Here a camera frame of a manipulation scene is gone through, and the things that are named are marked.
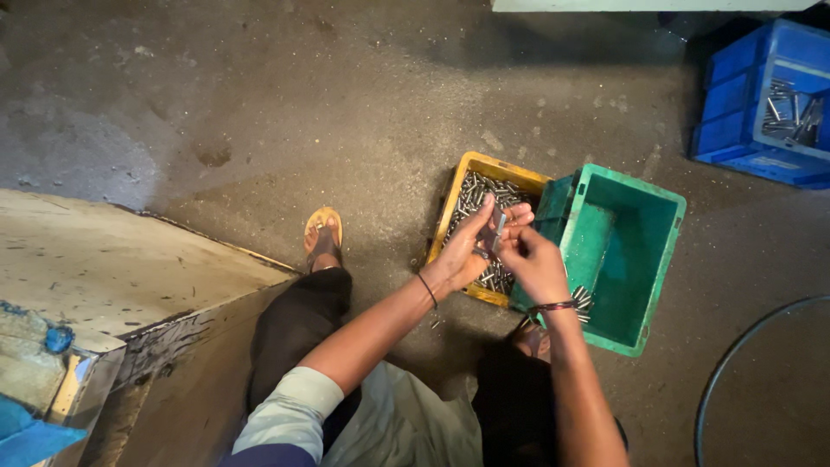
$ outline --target hand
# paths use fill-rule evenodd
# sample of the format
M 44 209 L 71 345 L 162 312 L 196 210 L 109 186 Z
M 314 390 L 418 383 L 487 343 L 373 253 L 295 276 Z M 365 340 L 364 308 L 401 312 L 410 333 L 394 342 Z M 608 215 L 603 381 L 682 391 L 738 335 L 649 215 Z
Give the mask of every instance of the hand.
M 438 258 L 421 271 L 437 297 L 443 298 L 450 292 L 461 290 L 487 268 L 489 261 L 473 254 L 472 249 L 476 246 L 476 235 L 482 227 L 487 223 L 491 224 L 492 229 L 495 227 L 491 222 L 495 204 L 496 199 L 492 194 L 485 195 L 481 207 L 461 221 Z M 509 236 L 513 230 L 521 229 L 533 221 L 533 212 L 527 203 L 514 204 L 501 211 L 507 216 L 502 236 Z
M 520 254 L 520 246 L 527 249 L 526 258 Z M 499 258 L 537 305 L 572 299 L 562 253 L 533 228 L 512 229 L 502 235 Z

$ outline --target person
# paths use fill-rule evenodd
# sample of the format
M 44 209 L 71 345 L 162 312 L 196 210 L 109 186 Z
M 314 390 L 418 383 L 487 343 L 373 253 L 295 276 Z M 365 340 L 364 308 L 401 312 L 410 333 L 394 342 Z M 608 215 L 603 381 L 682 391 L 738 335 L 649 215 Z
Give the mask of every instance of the person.
M 315 213 L 304 242 L 310 274 L 259 317 L 250 415 L 221 466 L 628 465 L 572 308 L 546 312 L 546 332 L 531 323 L 489 345 L 472 403 L 441 401 L 383 361 L 485 270 L 473 248 L 494 204 L 488 194 L 436 260 L 347 323 L 352 279 L 341 258 L 342 222 L 331 208 Z M 530 227 L 530 206 L 504 212 L 501 261 L 536 303 L 570 301 L 559 249 Z

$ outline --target foot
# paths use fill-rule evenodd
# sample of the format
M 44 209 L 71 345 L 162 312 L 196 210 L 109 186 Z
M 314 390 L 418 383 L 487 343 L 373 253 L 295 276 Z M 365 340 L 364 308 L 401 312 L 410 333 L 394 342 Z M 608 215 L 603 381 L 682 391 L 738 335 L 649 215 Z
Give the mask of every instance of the foot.
M 325 226 L 322 227 L 323 229 L 331 229 L 331 238 L 334 240 L 334 244 L 338 247 L 340 246 L 340 238 L 339 238 L 339 225 L 337 225 L 337 220 L 333 216 L 329 216 L 328 219 L 325 221 Z M 308 255 L 314 249 L 314 246 L 317 244 L 317 238 L 320 237 L 320 234 L 317 233 L 317 227 L 311 226 L 309 229 L 309 233 L 305 236 L 303 241 L 303 249 L 305 250 L 305 254 Z M 320 271 L 321 269 L 325 268 L 340 268 L 340 261 L 334 257 L 334 255 L 328 253 L 322 253 L 318 256 L 314 264 L 311 265 L 311 272 Z
M 550 363 L 550 336 L 542 326 L 525 320 L 513 332 L 512 341 L 526 356 Z

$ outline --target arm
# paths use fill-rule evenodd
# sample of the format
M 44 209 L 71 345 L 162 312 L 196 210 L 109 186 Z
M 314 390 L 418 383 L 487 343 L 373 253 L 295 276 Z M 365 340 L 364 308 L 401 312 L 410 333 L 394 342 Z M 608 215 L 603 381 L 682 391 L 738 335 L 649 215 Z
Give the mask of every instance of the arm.
M 527 248 L 522 257 L 519 246 Z M 501 261 L 536 303 L 571 299 L 562 256 L 556 245 L 531 228 L 516 229 L 501 240 Z M 556 423 L 562 458 L 568 466 L 628 466 L 611 410 L 593 369 L 582 326 L 572 308 L 548 312 L 550 369 L 556 396 Z
M 481 209 L 461 222 L 441 255 L 421 270 L 436 300 L 465 287 L 486 268 L 487 261 L 472 254 L 472 249 L 476 234 L 489 221 L 494 204 L 495 200 L 488 194 Z M 533 220 L 527 203 L 504 212 L 509 221 L 507 231 Z M 411 278 L 392 295 L 326 338 L 297 366 L 319 371 L 337 383 L 344 394 L 349 394 L 392 346 L 418 325 L 432 306 L 424 284 L 417 277 Z

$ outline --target forearm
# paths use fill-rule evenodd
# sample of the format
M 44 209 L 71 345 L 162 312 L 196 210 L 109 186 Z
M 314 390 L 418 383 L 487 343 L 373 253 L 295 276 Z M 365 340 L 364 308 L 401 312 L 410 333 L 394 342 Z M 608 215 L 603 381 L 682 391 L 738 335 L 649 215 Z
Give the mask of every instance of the forearm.
M 422 276 L 441 300 L 445 285 L 427 266 Z M 361 313 L 314 348 L 297 366 L 307 366 L 331 378 L 349 394 L 434 306 L 418 277 Z
M 617 425 L 573 310 L 545 317 L 550 334 L 556 422 L 564 465 L 627 466 Z

